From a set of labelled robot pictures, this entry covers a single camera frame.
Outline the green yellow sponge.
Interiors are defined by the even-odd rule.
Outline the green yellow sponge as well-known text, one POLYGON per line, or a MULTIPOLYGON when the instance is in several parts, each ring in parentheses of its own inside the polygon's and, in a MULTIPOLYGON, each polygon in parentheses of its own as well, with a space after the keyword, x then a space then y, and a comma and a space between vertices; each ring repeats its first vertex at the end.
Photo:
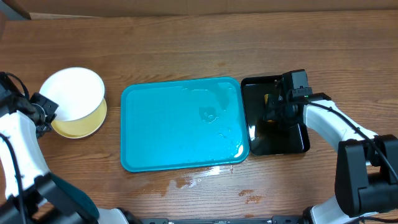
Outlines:
POLYGON ((263 120, 268 121, 268 113, 269 113, 269 104, 268 104, 268 99, 269 99, 269 94, 264 95, 264 114, 263 114, 263 120))

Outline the white plate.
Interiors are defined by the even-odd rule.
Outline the white plate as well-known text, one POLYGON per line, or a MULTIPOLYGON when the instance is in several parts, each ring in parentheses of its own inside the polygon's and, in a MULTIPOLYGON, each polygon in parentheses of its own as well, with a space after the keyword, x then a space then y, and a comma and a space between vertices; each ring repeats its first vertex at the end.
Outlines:
POLYGON ((105 94, 101 77, 83 67, 64 68, 51 75, 39 93, 58 104, 55 110, 59 121, 84 118, 99 107, 105 94))

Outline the green rimmed plate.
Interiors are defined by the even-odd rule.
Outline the green rimmed plate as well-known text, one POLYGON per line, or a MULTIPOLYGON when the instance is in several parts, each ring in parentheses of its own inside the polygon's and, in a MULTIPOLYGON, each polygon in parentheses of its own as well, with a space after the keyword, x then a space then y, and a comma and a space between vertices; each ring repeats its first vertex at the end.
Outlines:
POLYGON ((59 135, 70 138, 85 138, 95 133, 104 123, 107 113, 106 100, 103 99, 97 109, 88 116, 74 121, 57 121, 52 122, 52 128, 59 135))

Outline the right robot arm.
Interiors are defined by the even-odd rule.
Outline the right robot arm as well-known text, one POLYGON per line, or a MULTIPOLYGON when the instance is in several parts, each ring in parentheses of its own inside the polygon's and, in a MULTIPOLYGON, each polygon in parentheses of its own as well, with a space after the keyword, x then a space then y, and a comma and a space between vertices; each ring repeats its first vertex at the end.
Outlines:
POLYGON ((292 223, 361 223, 397 209, 397 137, 378 135, 341 112, 324 93, 264 95, 264 124, 310 128, 337 152, 335 194, 292 223))

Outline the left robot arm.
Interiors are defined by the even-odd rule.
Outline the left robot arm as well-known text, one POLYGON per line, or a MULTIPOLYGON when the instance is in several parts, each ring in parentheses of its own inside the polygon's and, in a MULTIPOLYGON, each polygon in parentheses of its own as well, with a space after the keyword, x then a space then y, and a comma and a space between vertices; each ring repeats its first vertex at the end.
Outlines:
POLYGON ((122 208, 98 208, 86 193, 48 168, 38 138, 51 131, 58 104, 16 87, 1 72, 1 164, 6 202, 1 223, 139 223, 122 208))

